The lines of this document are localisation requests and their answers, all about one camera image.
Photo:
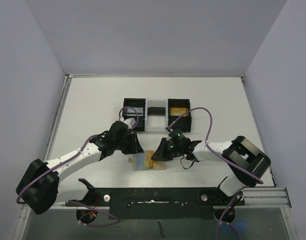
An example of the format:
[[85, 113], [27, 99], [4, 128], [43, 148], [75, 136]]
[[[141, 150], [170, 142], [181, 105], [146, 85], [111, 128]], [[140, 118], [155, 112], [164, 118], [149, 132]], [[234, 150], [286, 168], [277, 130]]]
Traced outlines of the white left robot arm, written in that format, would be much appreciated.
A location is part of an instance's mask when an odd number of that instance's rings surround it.
[[110, 157], [115, 151], [124, 155], [143, 153], [134, 131], [136, 126], [134, 118], [120, 118], [109, 130], [88, 137], [76, 150], [48, 161], [32, 161], [15, 190], [16, 202], [28, 205], [37, 215], [57, 202], [78, 200], [85, 206], [92, 204], [95, 193], [91, 189], [82, 188], [77, 194], [68, 196], [60, 192], [60, 183], [83, 167]]

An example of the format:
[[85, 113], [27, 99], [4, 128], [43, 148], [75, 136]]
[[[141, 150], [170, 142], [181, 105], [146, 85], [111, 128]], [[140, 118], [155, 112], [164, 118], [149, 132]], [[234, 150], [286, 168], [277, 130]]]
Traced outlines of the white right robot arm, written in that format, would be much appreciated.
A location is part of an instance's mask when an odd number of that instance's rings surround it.
[[216, 200], [223, 205], [232, 201], [234, 194], [242, 189], [262, 184], [261, 178], [271, 166], [270, 158], [244, 136], [226, 142], [202, 142], [190, 140], [179, 129], [161, 139], [151, 159], [167, 162], [177, 157], [194, 163], [223, 161], [228, 164], [232, 173], [224, 178], [215, 192]]

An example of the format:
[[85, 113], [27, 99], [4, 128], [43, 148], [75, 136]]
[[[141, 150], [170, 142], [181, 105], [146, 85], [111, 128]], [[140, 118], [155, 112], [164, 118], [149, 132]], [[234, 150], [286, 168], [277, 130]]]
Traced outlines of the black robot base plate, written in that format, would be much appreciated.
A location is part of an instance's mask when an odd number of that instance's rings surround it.
[[226, 206], [245, 205], [243, 194], [226, 196], [216, 187], [93, 188], [66, 205], [108, 208], [120, 220], [175, 220], [219, 217]]

